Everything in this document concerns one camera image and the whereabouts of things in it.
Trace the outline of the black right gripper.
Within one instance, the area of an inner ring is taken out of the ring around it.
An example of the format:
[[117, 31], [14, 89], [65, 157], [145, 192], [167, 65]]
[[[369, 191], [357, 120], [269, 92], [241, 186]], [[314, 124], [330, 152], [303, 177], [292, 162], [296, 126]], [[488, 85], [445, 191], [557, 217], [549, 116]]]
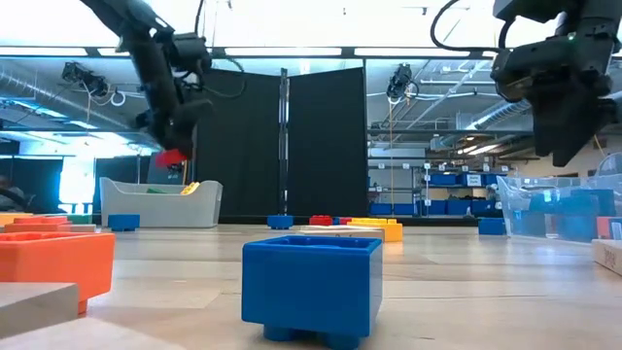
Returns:
[[565, 167], [601, 129], [616, 123], [622, 106], [609, 95], [611, 56], [622, 44], [617, 38], [619, 21], [560, 21], [558, 33], [571, 46], [570, 94], [533, 93], [535, 150], [552, 156], [555, 167]]

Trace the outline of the black folding partition screen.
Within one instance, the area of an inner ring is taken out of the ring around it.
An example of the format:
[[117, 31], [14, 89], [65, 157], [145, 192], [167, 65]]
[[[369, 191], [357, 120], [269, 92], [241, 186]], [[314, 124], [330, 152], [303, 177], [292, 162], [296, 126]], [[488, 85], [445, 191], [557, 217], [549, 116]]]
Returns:
[[289, 78], [286, 125], [279, 77], [215, 71], [208, 81], [227, 97], [197, 126], [193, 175], [223, 185], [222, 218], [366, 215], [361, 67]]

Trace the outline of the white ventilation duct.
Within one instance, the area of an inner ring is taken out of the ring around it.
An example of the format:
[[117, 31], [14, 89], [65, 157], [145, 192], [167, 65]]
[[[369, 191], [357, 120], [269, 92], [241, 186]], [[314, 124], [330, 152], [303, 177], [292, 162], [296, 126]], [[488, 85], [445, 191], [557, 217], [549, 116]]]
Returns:
[[527, 101], [518, 103], [499, 102], [492, 107], [476, 114], [459, 114], [456, 116], [456, 130], [449, 138], [458, 139], [467, 135], [478, 135], [495, 132], [495, 127], [503, 122], [531, 113], [532, 106]]

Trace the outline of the amber yellow toy brick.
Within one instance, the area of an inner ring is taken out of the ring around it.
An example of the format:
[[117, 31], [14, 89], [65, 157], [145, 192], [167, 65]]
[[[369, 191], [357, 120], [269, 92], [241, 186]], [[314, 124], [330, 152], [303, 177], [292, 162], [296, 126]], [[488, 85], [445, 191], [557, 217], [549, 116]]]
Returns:
[[15, 219], [23, 219], [28, 217], [32, 217], [32, 214], [20, 212], [0, 212], [0, 227], [5, 226], [6, 224], [12, 224]]

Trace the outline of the black ceiling-hung device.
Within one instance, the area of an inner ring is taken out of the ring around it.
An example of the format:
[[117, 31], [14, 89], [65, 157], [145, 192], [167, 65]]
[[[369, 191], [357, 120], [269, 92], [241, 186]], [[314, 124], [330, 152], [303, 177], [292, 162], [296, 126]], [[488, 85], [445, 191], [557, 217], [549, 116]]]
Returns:
[[386, 94], [390, 99], [417, 97], [419, 86], [413, 81], [411, 66], [408, 63], [400, 64], [389, 80]]
[[82, 86], [92, 96], [103, 97], [110, 91], [110, 87], [103, 76], [95, 75], [78, 62], [65, 62], [61, 78], [67, 83]]

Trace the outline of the white plastic bin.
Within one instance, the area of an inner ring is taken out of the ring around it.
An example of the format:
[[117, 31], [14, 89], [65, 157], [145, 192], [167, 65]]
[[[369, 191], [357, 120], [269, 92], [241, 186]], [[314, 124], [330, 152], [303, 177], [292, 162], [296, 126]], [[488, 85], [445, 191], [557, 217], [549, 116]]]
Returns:
[[[148, 188], [166, 191], [147, 193]], [[141, 228], [213, 228], [218, 224], [223, 185], [203, 181], [191, 194], [184, 185], [132, 184], [99, 179], [102, 225], [111, 214], [139, 214]]]

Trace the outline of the person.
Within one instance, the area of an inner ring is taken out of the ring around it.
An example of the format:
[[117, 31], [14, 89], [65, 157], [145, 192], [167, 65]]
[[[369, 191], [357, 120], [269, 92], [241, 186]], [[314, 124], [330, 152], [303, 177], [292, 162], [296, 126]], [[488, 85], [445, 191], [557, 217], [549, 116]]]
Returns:
[[0, 175], [0, 212], [32, 212], [33, 198]]

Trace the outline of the silver ventilation duct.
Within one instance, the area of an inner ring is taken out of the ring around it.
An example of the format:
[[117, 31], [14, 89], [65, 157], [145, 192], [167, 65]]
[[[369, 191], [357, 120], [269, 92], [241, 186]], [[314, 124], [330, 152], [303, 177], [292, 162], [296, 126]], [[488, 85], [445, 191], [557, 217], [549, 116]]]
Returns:
[[150, 141], [131, 129], [128, 119], [109, 107], [96, 105], [84, 91], [71, 85], [59, 86], [38, 73], [9, 63], [0, 63], [0, 118], [33, 128], [76, 128], [68, 122], [82, 122], [95, 131], [114, 132], [132, 141]]

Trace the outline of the long orange toy brick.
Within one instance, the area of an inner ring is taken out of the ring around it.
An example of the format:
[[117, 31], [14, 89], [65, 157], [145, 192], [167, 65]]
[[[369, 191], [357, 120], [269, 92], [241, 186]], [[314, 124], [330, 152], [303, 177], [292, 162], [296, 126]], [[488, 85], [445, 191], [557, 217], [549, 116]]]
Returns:
[[15, 218], [10, 224], [4, 226], [7, 233], [27, 231], [59, 231], [61, 227], [70, 225], [71, 222], [63, 216], [57, 217], [24, 217]]

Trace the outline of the shelf with blue bins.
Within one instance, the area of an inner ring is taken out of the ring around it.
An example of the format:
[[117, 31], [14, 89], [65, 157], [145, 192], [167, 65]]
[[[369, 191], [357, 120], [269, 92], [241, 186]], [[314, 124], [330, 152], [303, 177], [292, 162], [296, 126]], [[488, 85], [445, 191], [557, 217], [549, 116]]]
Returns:
[[372, 216], [462, 217], [493, 206], [489, 190], [510, 167], [484, 162], [380, 161], [368, 169], [369, 214]]

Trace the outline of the clear plastic bin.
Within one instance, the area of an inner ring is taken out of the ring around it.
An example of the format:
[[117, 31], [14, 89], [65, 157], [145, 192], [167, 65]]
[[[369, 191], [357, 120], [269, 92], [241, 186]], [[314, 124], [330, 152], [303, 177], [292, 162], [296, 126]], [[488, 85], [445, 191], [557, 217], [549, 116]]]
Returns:
[[569, 215], [544, 214], [546, 234], [541, 238], [562, 239], [556, 229], [558, 216], [622, 218], [622, 152], [606, 157], [587, 177], [499, 179], [501, 210], [510, 233], [513, 212], [529, 210], [531, 198], [538, 193], [568, 197], [573, 206]]

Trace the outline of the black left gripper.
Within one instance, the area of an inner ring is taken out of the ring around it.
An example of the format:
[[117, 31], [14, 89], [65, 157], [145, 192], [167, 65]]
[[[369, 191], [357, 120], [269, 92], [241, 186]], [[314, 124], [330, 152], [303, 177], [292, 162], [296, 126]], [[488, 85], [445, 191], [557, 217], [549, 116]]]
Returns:
[[184, 158], [192, 158], [194, 129], [201, 119], [214, 114], [214, 108], [209, 99], [181, 105], [166, 51], [172, 36], [166, 32], [152, 36], [148, 30], [123, 34], [123, 47], [130, 54], [148, 105], [131, 126], [144, 129], [161, 148], [171, 146]]

